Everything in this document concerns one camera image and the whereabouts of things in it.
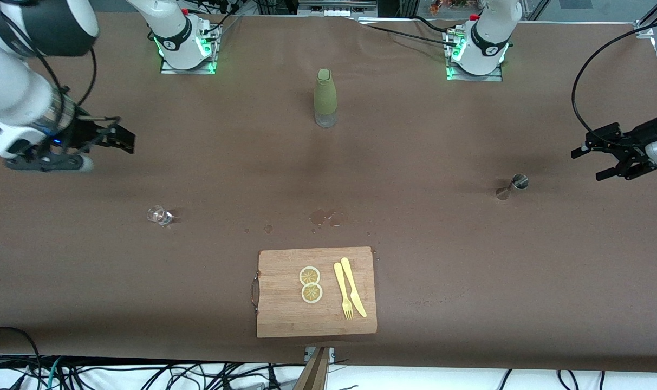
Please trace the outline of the clear glass measuring cup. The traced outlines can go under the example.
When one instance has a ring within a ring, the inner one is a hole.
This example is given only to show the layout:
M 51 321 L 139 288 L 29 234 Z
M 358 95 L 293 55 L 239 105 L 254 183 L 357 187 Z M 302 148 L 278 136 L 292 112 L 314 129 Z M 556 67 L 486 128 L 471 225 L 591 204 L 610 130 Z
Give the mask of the clear glass measuring cup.
M 148 222 L 152 222 L 153 224 L 160 226 L 168 226 L 174 220 L 173 214 L 170 212 L 170 210 L 167 210 L 160 205 L 148 208 L 146 212 L 146 218 Z

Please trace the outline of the steel double cone jigger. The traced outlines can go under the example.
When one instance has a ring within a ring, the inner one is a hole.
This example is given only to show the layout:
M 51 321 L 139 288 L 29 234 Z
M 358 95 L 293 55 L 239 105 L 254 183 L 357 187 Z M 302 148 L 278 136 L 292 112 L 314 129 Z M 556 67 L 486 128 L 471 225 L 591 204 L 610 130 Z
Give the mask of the steel double cone jigger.
M 495 191 L 495 197 L 497 200 L 504 202 L 509 200 L 512 193 L 516 193 L 522 190 L 526 190 L 529 186 L 529 178 L 524 174 L 515 174 L 512 176 L 511 180 L 504 187 L 500 187 Z

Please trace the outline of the green sleeved glass bottle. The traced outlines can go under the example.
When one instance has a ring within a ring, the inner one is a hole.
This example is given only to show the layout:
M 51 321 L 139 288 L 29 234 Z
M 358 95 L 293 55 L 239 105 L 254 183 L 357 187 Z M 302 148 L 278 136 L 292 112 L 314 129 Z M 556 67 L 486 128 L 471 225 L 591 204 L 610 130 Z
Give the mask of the green sleeved glass bottle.
M 337 123 L 337 92 L 331 70 L 318 70 L 314 86 L 314 120 L 322 128 Z

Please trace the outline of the spilled liquid puddle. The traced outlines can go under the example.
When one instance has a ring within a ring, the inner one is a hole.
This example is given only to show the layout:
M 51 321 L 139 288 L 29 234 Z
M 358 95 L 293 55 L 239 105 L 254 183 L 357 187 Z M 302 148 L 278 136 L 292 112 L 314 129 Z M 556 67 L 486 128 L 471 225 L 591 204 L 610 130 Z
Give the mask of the spilled liquid puddle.
M 309 220 L 316 226 L 328 225 L 330 227 L 338 227 L 342 225 L 345 217 L 346 214 L 337 209 L 320 209 L 312 212 L 309 215 Z

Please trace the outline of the wooden cutting board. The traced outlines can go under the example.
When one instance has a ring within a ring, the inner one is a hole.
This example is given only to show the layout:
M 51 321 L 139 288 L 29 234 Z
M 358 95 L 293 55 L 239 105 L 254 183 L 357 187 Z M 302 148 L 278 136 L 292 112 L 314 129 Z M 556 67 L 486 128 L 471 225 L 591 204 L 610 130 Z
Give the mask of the wooden cutting board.
M 346 320 L 333 265 L 350 260 L 356 289 L 365 307 L 362 317 L 353 306 L 353 320 Z M 323 297 L 314 304 L 301 298 L 299 272 L 307 266 L 321 272 Z M 262 250 L 257 271 L 261 285 L 257 337 L 323 337 L 372 335 L 378 328 L 373 249 L 369 246 Z

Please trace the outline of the yellow plastic fork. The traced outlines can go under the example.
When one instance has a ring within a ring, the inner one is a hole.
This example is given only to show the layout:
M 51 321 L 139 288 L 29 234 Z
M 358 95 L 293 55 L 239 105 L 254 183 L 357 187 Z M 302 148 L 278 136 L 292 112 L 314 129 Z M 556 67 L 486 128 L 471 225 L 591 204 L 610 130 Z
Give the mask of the yellow plastic fork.
M 347 294 L 347 288 L 346 288 L 346 283 L 345 283 L 345 277 L 344 277 L 344 271 L 342 264 L 339 262 L 336 262 L 333 265 L 335 276 L 336 276 L 336 281 L 339 286 L 339 291 L 341 294 L 341 306 L 343 310 L 343 314 L 346 318 L 346 320 L 353 320 L 354 314 L 353 314 L 353 304 L 348 298 Z

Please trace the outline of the yellow plastic knife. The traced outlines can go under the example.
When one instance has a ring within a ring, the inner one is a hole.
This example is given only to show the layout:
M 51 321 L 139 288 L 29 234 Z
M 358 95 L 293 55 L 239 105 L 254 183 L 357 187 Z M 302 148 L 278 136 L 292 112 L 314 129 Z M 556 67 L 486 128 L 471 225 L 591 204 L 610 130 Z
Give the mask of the yellow plastic knife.
M 350 284 L 350 299 L 352 301 L 353 306 L 355 306 L 357 312 L 362 317 L 367 317 L 365 307 L 361 302 L 360 294 L 356 289 L 355 277 L 353 276 L 352 266 L 348 257 L 343 257 L 341 259 L 341 266 L 343 268 L 345 276 L 348 279 L 348 283 Z

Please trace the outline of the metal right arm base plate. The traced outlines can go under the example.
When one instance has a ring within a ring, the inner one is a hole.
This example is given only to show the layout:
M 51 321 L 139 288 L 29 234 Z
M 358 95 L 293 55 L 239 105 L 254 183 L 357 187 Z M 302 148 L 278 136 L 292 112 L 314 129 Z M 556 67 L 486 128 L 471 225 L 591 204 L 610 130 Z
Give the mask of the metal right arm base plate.
M 217 72 L 219 50 L 222 41 L 222 29 L 217 28 L 202 36 L 187 40 L 183 49 L 172 54 L 165 54 L 159 46 L 160 73 L 162 74 L 193 74 L 212 75 Z

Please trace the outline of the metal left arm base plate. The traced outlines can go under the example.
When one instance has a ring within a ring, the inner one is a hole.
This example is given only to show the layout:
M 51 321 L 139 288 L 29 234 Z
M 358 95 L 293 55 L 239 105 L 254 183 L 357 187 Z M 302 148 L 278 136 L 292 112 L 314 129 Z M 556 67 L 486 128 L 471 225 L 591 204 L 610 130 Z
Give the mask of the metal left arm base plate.
M 447 46 L 444 49 L 446 74 L 450 81 L 500 82 L 503 80 L 502 62 L 508 44 L 498 49 L 491 46 L 481 50 L 469 41 L 464 30 L 447 29 L 442 34 Z

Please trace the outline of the grey aluminium rail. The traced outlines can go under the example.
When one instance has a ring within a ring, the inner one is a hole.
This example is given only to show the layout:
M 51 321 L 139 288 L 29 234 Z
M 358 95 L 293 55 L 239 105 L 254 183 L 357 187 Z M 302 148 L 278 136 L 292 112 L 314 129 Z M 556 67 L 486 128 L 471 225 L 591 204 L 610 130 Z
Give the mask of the grey aluminium rail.
M 297 15 L 314 17 L 377 17 L 377 0 L 298 0 Z

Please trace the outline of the aluminium profile post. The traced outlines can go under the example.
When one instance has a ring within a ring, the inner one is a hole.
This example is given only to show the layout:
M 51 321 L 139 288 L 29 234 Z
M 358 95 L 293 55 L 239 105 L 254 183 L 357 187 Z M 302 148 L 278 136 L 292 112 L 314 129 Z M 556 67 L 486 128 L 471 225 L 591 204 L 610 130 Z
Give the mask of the aluminium profile post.
M 292 390 L 326 390 L 328 369 L 335 363 L 335 348 L 308 347 L 309 360 Z

